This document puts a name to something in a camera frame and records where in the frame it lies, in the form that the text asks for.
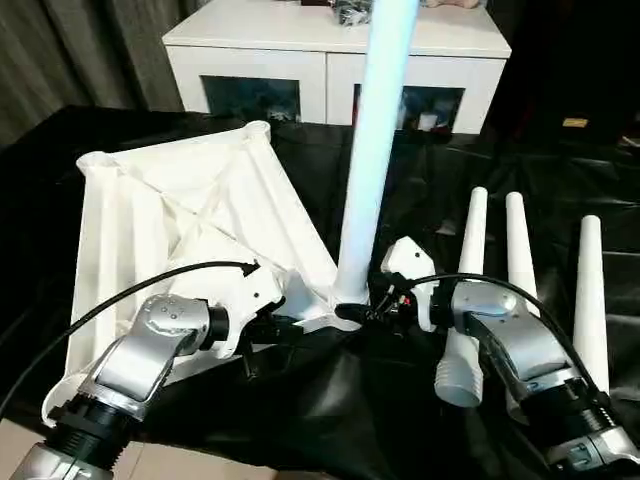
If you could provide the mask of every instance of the white tube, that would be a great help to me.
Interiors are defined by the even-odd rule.
[[[484,271],[484,237],[487,226],[487,190],[476,187],[471,192],[467,225],[458,271],[461,273],[482,273]]]
[[[609,393],[607,319],[604,304],[600,219],[582,219],[573,344],[593,381]]]
[[[458,271],[482,273],[486,219],[487,190],[476,187],[471,193]],[[483,375],[478,362],[478,349],[475,338],[449,329],[434,385],[436,395],[441,400],[463,408],[480,405]]]
[[[375,0],[360,110],[351,152],[335,302],[366,303],[398,107],[419,0]]]
[[[509,282],[522,288],[534,297],[538,297],[536,276],[533,271],[531,247],[527,217],[522,195],[511,192],[507,195],[507,261]],[[540,315],[538,309],[527,302],[527,308],[534,315]]]

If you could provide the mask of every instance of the black plastic sheet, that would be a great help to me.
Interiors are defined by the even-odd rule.
[[[67,108],[1,155],[5,291],[0,332],[24,321],[0,351],[0,394],[70,318],[84,180],[75,160],[240,126],[199,114]],[[272,144],[329,251],[337,257],[352,129],[274,125]],[[399,133],[387,179],[373,270],[410,235],[440,271],[457,268],[474,186],[490,192],[485,273],[506,279],[504,197],[525,197],[541,300],[571,333],[582,216],[603,226],[611,395],[640,438],[640,164],[615,149],[534,149]],[[372,283],[372,295],[380,295]],[[417,329],[324,330],[167,387],[140,439],[278,469],[342,479],[547,478],[504,392],[486,369],[485,400],[460,410],[433,394],[443,339]],[[20,390],[10,418],[43,431],[40,404],[60,378],[59,348]]]

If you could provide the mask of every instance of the white cabinet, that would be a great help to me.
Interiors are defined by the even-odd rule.
[[[163,41],[186,110],[351,125],[368,38],[327,7],[212,0]],[[478,133],[510,52],[482,7],[422,8],[398,126]]]

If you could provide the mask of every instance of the gray curtain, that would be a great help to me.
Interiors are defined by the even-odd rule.
[[[0,146],[66,105],[179,111],[161,37],[202,0],[0,0]]]

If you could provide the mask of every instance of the floor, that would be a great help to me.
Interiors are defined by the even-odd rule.
[[[0,423],[0,478],[9,478],[42,438],[12,422]],[[120,457],[115,480],[271,480],[276,472],[160,445],[132,443]]]

